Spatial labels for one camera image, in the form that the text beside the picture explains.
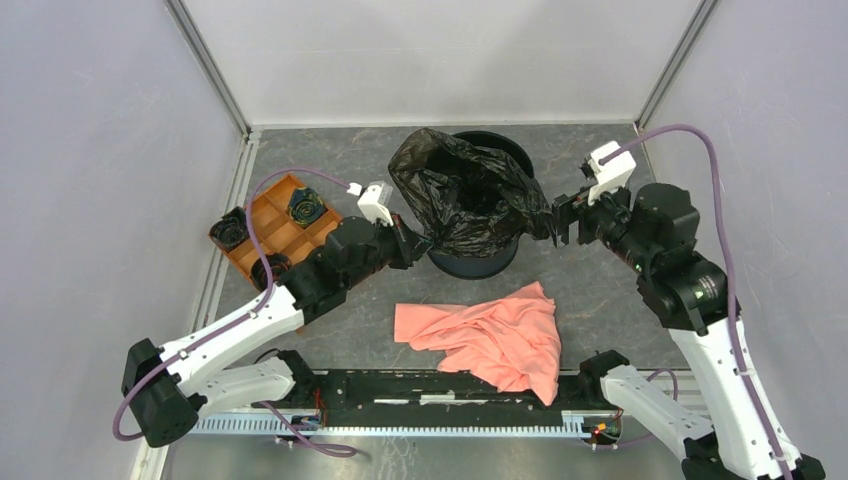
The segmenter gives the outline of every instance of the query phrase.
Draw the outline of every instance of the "orange tray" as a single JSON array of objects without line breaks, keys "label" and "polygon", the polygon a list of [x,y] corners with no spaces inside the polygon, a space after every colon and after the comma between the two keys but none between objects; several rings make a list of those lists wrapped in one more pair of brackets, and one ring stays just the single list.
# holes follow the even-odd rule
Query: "orange tray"
[{"label": "orange tray", "polygon": [[[302,262],[315,247],[324,245],[327,234],[335,230],[342,218],[324,202],[327,211],[318,220],[305,229],[295,223],[287,213],[289,200],[296,189],[305,186],[300,179],[287,174],[259,194],[253,202],[253,228],[259,237],[262,250],[266,254],[282,253],[291,260],[292,265]],[[259,254],[250,239],[240,243],[230,252],[224,251],[220,246],[218,249],[244,278],[251,281],[250,269]]]}]

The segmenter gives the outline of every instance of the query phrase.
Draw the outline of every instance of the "floor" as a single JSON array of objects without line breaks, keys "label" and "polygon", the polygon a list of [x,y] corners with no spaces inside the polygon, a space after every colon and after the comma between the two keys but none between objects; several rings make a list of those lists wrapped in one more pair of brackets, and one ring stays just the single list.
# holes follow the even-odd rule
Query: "floor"
[{"label": "floor", "polygon": [[[519,125],[445,127],[491,130],[518,142],[530,154],[536,178],[549,200],[574,193],[585,179],[578,165],[594,148],[635,136],[630,125]],[[251,185],[284,166],[310,166],[347,181],[368,184],[391,181],[386,166],[415,128],[338,128],[269,130],[262,133]],[[644,153],[634,152],[634,190],[652,180]],[[353,198],[319,178],[301,179],[344,215],[357,214]],[[411,211],[396,193],[391,207],[413,226]],[[522,238],[518,256],[503,273],[480,281],[459,280],[438,270],[425,257],[408,271],[386,269],[348,294],[348,301],[305,327],[301,333],[269,341],[262,350],[295,349],[315,369],[434,368],[443,354],[416,352],[393,340],[396,303],[476,304],[508,295],[539,280],[556,301],[562,338],[562,369],[576,369],[596,350],[617,349],[639,368],[686,367],[679,350],[642,304],[635,276],[598,242],[554,248],[551,241]],[[230,268],[219,304],[219,316],[256,295],[253,287]]]}]

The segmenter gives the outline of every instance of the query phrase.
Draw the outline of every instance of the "pink towel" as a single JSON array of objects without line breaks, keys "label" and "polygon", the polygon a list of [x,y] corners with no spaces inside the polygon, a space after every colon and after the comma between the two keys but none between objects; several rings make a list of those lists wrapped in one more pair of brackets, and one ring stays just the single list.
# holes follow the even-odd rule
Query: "pink towel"
[{"label": "pink towel", "polygon": [[539,282],[473,307],[399,303],[395,341],[414,350],[445,350],[439,371],[470,370],[499,392],[533,389],[550,405],[562,349],[555,308]]}]

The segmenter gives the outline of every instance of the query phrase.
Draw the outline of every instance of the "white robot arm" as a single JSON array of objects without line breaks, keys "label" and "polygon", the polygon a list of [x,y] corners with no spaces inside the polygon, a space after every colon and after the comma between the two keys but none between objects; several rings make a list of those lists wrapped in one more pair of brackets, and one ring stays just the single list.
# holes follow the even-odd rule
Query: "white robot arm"
[{"label": "white robot arm", "polygon": [[369,185],[358,202],[366,218],[342,219],[325,245],[282,273],[270,292],[179,340],[156,348],[144,339],[130,348],[121,389],[151,447],[177,440],[202,417],[286,398],[302,380],[296,365],[280,358],[286,352],[226,368],[341,305],[349,289],[382,268],[406,269],[424,254],[427,243],[386,208],[390,188]]},{"label": "white robot arm", "polygon": [[[727,312],[727,278],[694,250],[699,214],[689,193],[672,185],[649,184],[631,208],[625,184],[635,162],[611,142],[593,152],[582,168],[595,185],[555,201],[554,212],[568,243],[568,226],[578,222],[578,242],[603,242],[639,274],[645,304],[683,352],[703,393],[712,421],[693,414],[639,375],[615,351],[581,364],[585,390],[597,400],[629,412],[681,461],[687,479],[779,479],[785,461],[797,479],[824,478],[818,460],[802,455],[780,426],[752,367],[741,320],[737,329],[749,369],[740,373]],[[783,458],[777,458],[758,418],[743,376],[753,382],[775,429]]]}]

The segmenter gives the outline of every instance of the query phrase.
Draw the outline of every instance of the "white panel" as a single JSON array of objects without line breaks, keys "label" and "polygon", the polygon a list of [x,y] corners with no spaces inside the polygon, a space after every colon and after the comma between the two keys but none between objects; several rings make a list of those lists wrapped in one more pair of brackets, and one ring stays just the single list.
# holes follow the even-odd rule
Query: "white panel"
[{"label": "white panel", "polygon": [[163,2],[0,10],[0,478],[127,478],[127,349],[185,333],[240,138]]},{"label": "white panel", "polygon": [[187,0],[255,125],[633,119],[697,0]]},{"label": "white panel", "polygon": [[[722,2],[651,127],[714,140],[748,342],[781,422],[828,478],[848,470],[848,5]],[[709,169],[687,134],[649,143],[659,180],[691,189],[719,260]]]}]

